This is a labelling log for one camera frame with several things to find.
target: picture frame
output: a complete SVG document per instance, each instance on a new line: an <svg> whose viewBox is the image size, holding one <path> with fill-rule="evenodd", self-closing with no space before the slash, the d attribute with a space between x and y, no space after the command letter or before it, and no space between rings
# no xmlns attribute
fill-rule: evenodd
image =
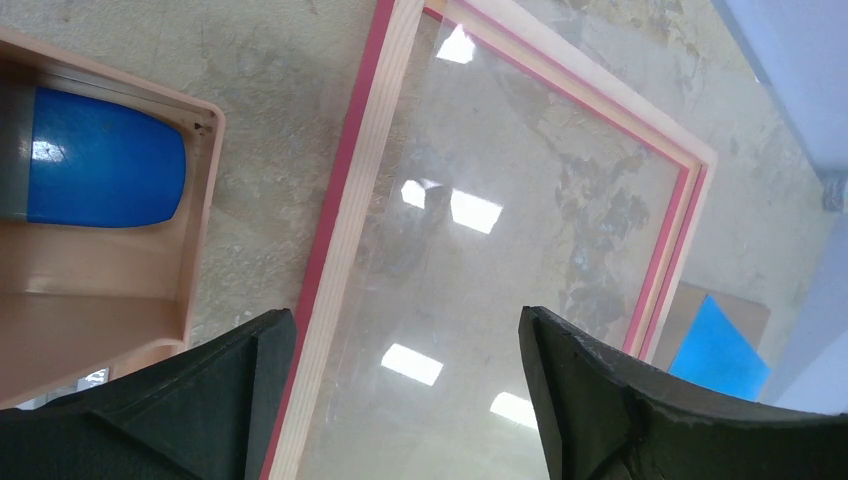
<svg viewBox="0 0 848 480"><path fill-rule="evenodd" d="M466 35L679 168L621 349L650 362L717 154L514 0L378 0L307 264L300 338L262 478L294 479L422 13Z"/></svg>

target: blue paper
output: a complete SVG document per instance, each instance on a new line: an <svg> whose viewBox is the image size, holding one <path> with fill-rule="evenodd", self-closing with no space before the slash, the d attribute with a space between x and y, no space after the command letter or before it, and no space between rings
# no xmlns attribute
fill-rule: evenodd
<svg viewBox="0 0 848 480"><path fill-rule="evenodd" d="M710 296L669 370L695 385L750 401L756 401L770 372Z"/></svg>

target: gray strip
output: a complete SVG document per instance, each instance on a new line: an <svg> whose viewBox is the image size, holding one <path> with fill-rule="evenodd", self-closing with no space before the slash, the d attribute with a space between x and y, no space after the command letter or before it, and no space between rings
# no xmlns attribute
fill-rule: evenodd
<svg viewBox="0 0 848 480"><path fill-rule="evenodd" d="M26 221L35 87L0 77L0 218Z"/></svg>

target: marble floor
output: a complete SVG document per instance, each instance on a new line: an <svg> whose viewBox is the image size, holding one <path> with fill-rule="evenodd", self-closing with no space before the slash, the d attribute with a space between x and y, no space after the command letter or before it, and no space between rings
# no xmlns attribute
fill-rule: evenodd
<svg viewBox="0 0 848 480"><path fill-rule="evenodd" d="M768 307L759 353L774 365L834 218L709 0L519 3L718 151L683 280ZM295 306L373 9L0 0L0 25L226 113L195 344ZM544 303L616 343L638 294L638 252L667 202L663 163L495 58L466 70L433 61L449 33L419 27L301 478L543 478L532 426L492 413L498 398L527 398L510 322ZM489 161L504 158L521 161ZM488 233L450 222L448 191L503 213ZM521 288L490 282L516 272ZM395 344L442 365L431 387L384 368Z"/></svg>

